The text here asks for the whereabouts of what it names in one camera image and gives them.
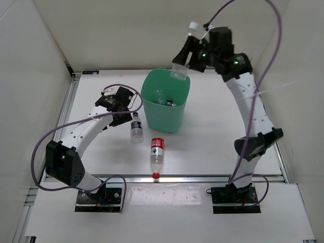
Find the clear unlabelled plastic bottle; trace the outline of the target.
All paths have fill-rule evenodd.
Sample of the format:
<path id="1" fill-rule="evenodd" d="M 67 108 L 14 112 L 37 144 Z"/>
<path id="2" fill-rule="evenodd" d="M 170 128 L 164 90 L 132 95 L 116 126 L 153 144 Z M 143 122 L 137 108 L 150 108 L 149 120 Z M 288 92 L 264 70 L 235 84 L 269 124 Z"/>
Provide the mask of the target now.
<path id="1" fill-rule="evenodd" d="M 198 27 L 199 24 L 197 22 L 190 22 L 187 37 L 190 35 L 194 36 Z M 173 64 L 170 76 L 179 80 L 186 80 L 188 69 L 189 67 L 187 62 L 185 65 Z"/>

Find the dark label Pepsi bottle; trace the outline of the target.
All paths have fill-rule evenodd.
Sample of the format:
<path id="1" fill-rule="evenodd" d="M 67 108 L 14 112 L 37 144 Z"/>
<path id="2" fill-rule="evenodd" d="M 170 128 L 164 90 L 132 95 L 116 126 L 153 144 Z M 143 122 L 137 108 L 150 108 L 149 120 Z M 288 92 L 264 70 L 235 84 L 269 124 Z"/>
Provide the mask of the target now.
<path id="1" fill-rule="evenodd" d="M 137 112 L 133 113 L 133 120 L 131 121 L 131 142 L 134 144 L 143 142 L 142 122 Z"/>

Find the blue label water bottle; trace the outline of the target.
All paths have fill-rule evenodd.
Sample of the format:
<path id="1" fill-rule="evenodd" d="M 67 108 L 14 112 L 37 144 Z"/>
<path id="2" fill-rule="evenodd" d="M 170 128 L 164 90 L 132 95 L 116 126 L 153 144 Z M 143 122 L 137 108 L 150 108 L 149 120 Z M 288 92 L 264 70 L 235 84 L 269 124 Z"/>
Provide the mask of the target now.
<path id="1" fill-rule="evenodd" d="M 155 90 L 153 92 L 153 94 L 154 94 L 153 102 L 155 104 L 159 104 L 159 105 L 166 104 L 166 98 L 165 98 L 165 95 L 161 89 Z"/>

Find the small black cap bottle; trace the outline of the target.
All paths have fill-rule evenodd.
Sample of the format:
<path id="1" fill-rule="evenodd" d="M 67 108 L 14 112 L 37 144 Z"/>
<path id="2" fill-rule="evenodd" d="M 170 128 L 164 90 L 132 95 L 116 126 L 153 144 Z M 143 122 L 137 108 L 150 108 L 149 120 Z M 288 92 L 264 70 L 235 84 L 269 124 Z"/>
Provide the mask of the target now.
<path id="1" fill-rule="evenodd" d="M 165 103 L 166 106 L 176 106 L 173 101 L 166 101 Z"/>

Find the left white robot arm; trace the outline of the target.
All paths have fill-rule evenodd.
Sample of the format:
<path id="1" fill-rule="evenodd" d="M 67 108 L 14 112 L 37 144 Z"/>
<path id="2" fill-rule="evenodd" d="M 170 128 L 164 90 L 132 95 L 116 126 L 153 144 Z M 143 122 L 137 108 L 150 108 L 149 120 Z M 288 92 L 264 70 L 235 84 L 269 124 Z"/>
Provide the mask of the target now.
<path id="1" fill-rule="evenodd" d="M 67 186 L 89 193 L 96 203 L 106 197 L 104 182 L 86 172 L 81 158 L 92 141 L 108 127 L 131 121 L 129 103 L 133 95 L 103 95 L 87 118 L 77 122 L 70 134 L 46 146 L 46 173 Z"/>

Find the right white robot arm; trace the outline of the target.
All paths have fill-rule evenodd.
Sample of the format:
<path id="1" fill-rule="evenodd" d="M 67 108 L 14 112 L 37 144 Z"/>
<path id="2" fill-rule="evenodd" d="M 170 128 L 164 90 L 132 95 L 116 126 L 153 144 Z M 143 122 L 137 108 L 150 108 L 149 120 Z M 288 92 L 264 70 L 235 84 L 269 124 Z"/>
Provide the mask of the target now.
<path id="1" fill-rule="evenodd" d="M 213 68 L 236 101 L 246 135 L 234 142 L 237 162 L 228 181 L 227 196 L 237 203 L 250 188 L 258 161 L 283 137 L 283 130 L 275 127 L 268 117 L 250 60 L 245 53 L 235 53 L 231 35 L 212 34 L 206 40 L 189 34 L 172 63 L 171 76 L 179 80 L 186 78 L 189 69 L 204 72 L 207 67 Z"/>

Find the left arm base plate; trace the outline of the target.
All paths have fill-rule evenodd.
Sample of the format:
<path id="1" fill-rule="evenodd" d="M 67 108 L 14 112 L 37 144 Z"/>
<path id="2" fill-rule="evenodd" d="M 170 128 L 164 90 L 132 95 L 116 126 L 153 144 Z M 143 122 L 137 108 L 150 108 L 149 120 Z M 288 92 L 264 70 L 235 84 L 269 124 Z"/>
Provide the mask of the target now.
<path id="1" fill-rule="evenodd" d="M 122 184 L 106 184 L 105 192 L 99 198 L 78 191 L 74 211 L 80 213 L 120 213 L 123 188 Z"/>

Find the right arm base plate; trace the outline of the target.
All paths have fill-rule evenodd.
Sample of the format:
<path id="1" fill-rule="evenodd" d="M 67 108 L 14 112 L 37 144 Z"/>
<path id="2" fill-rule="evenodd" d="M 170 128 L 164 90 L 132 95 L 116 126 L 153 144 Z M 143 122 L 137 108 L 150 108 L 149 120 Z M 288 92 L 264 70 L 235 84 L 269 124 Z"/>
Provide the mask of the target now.
<path id="1" fill-rule="evenodd" d="M 254 186 L 235 196 L 228 187 L 211 187 L 206 193 L 212 197 L 213 214 L 259 214 L 261 209 Z"/>

